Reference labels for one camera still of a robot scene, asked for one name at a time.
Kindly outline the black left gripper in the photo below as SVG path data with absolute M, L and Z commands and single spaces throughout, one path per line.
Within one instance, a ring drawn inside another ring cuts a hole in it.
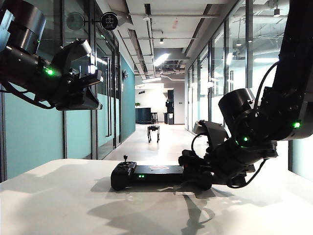
M 62 77 L 60 88 L 55 93 L 57 110 L 101 110 L 102 104 L 91 90 L 91 86 L 103 81 L 102 72 L 69 73 Z

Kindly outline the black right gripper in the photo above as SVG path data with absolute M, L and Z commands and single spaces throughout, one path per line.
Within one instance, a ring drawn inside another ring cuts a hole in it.
M 247 172 L 254 172 L 256 153 L 241 148 L 234 141 L 225 141 L 208 155 L 199 157 L 193 150 L 183 150 L 179 165 L 183 175 L 212 175 L 213 172 L 224 184 L 244 184 Z

